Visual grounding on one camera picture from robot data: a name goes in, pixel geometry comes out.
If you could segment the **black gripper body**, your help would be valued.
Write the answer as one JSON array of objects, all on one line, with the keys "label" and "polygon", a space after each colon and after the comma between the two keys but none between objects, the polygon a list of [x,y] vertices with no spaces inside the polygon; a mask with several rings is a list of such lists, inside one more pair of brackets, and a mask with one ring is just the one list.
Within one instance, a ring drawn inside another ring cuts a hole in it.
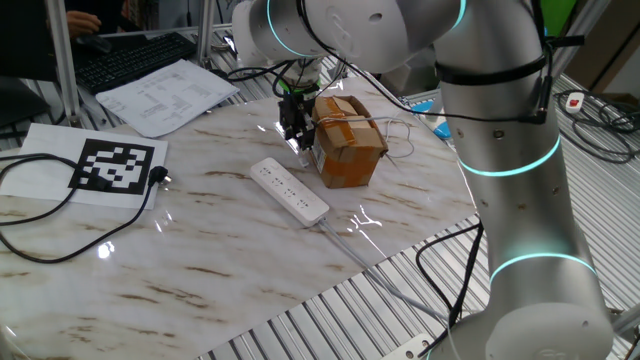
[{"label": "black gripper body", "polygon": [[305,131],[318,88],[285,91],[278,102],[279,123],[285,131]]}]

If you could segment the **person's bare hand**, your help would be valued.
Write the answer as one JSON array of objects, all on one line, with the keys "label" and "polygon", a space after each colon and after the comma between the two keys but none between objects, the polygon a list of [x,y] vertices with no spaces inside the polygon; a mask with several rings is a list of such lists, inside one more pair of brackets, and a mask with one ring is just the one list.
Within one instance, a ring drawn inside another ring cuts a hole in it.
[{"label": "person's bare hand", "polygon": [[81,11],[67,11],[66,20],[71,39],[83,35],[92,35],[100,30],[102,22],[93,14]]}]

